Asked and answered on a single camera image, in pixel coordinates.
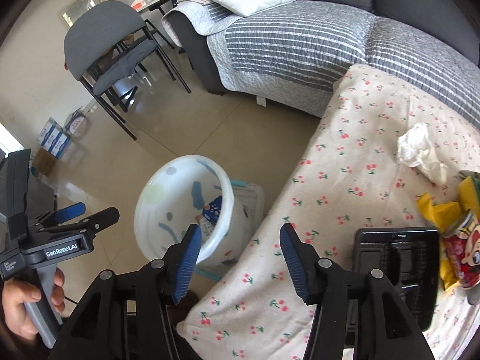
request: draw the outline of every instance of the window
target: window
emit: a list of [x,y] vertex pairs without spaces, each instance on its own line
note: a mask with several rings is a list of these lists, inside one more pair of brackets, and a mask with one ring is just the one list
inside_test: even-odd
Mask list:
[[71,27],[81,15],[100,3],[101,0],[77,0],[71,4],[61,15],[67,22],[68,26]]
[[5,154],[22,150],[23,146],[0,124],[0,150]]

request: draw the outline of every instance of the cherry print bedsheet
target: cherry print bedsheet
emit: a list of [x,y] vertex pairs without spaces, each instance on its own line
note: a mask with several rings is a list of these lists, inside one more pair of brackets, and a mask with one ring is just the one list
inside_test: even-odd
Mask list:
[[[397,164],[397,137],[426,123],[445,185]],[[318,130],[240,261],[178,325],[204,360],[297,360],[303,357],[314,306],[295,294],[279,246],[289,222],[304,242],[351,269],[354,236],[362,227],[427,223],[416,199],[429,192],[454,200],[461,169],[480,169],[479,133],[464,118],[407,82],[361,64],[339,82]],[[436,359],[454,360],[480,324],[461,288],[439,291],[425,332]],[[344,358],[351,358],[345,350]]]

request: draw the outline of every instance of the gray striped quilt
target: gray striped quilt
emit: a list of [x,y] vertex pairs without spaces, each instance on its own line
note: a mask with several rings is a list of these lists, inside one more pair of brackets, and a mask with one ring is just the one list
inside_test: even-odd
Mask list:
[[[356,63],[419,87],[480,130],[480,69],[414,27],[349,5],[295,1],[239,17],[218,4],[181,10],[210,52],[225,88],[322,116],[332,85]],[[168,28],[168,14],[164,26]]]

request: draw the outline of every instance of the gray chair backrest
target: gray chair backrest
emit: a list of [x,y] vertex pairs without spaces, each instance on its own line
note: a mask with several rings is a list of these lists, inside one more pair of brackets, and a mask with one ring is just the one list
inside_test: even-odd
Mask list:
[[125,3],[108,0],[81,15],[63,42],[65,62],[76,80],[105,51],[145,26],[140,14]]

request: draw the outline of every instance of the red can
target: red can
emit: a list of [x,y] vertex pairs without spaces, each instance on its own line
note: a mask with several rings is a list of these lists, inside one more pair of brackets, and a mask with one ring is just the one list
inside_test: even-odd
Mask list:
[[447,229],[443,244],[462,287],[480,283],[480,224],[471,210]]

